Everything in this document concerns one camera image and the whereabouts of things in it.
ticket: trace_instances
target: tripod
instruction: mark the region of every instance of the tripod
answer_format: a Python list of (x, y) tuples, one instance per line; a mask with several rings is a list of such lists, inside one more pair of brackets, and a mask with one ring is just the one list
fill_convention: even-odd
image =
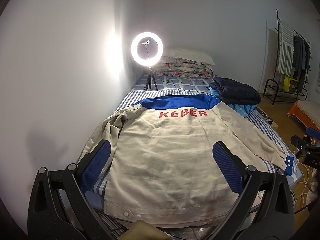
[[(142, 42), (142, 44), (146, 47), (148, 58), (149, 58), (149, 53), (148, 53), (147, 45), (149, 43), (150, 43), (149, 40), (147, 40), (146, 42)], [(148, 90), (148, 87), (151, 88), (151, 77), (152, 77), (153, 82), (155, 84), (156, 90), (158, 91), (158, 87), (157, 87), (156, 80), (155, 80), (155, 75), (153, 74), (151, 66), (150, 66), (149, 67), (149, 74), (148, 74), (148, 78), (147, 78), (146, 90)]]
[(148, 74), (148, 78), (147, 78), (146, 90), (148, 90), (148, 87), (151, 88), (151, 77), (152, 77), (153, 82), (155, 84), (156, 90), (158, 91), (158, 87), (157, 87), (156, 80), (155, 80), (155, 75), (153, 74), (151, 67), (149, 67), (149, 74)]

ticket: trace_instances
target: yellow crate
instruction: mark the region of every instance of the yellow crate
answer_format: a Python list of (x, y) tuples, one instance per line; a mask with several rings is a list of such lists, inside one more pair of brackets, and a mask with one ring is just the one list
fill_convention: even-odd
[(284, 91), (295, 93), (298, 81), (296, 79), (285, 76), (283, 84)]

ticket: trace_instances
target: striped towel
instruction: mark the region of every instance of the striped towel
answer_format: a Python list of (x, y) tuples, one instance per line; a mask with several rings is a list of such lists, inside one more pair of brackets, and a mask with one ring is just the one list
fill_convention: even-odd
[(293, 62), (293, 29), (280, 20), (279, 24), (279, 63), (277, 70), (290, 76)]

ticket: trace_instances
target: dark blue folded blanket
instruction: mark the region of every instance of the dark blue folded blanket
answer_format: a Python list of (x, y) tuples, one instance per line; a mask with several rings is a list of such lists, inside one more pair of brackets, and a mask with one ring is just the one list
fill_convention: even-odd
[(216, 90), (225, 104), (257, 105), (261, 101), (259, 93), (251, 86), (233, 79), (214, 77), (209, 86)]

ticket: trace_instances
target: light blue fabric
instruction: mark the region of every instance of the light blue fabric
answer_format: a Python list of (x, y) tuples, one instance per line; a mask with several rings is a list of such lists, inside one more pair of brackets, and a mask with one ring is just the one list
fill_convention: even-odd
[[(213, 97), (217, 98), (218, 100), (221, 100), (220, 95), (216, 90), (214, 90), (211, 87), (209, 87), (209, 90)], [(241, 114), (243, 117), (246, 117), (250, 114), (251, 111), (253, 111), (256, 108), (257, 105), (254, 105), (254, 106), (228, 105), (228, 106), (230, 106), (237, 113)]]

